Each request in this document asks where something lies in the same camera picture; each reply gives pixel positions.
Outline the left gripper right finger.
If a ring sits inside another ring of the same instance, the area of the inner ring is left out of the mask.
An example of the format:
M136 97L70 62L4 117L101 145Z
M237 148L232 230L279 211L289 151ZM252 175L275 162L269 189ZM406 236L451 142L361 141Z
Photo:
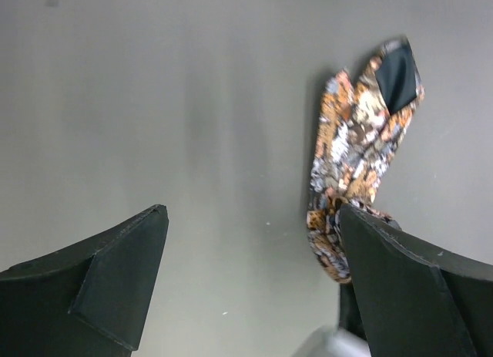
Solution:
M340 233L373 356L490 356L492 266L345 204Z

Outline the brown floral tie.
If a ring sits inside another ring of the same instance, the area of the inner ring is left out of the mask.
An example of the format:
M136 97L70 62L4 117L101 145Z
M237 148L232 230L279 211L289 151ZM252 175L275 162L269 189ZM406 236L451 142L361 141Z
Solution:
M397 225L373 203L423 98L424 87L404 35L384 42L356 82L346 69L326 82L310 171L307 230L318 262L339 284L351 281L340 209L349 204Z

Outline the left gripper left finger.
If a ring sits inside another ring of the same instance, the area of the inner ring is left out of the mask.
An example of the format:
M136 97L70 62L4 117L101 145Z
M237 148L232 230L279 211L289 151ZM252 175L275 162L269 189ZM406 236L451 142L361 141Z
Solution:
M3 356L130 356L166 243L166 206L1 273Z

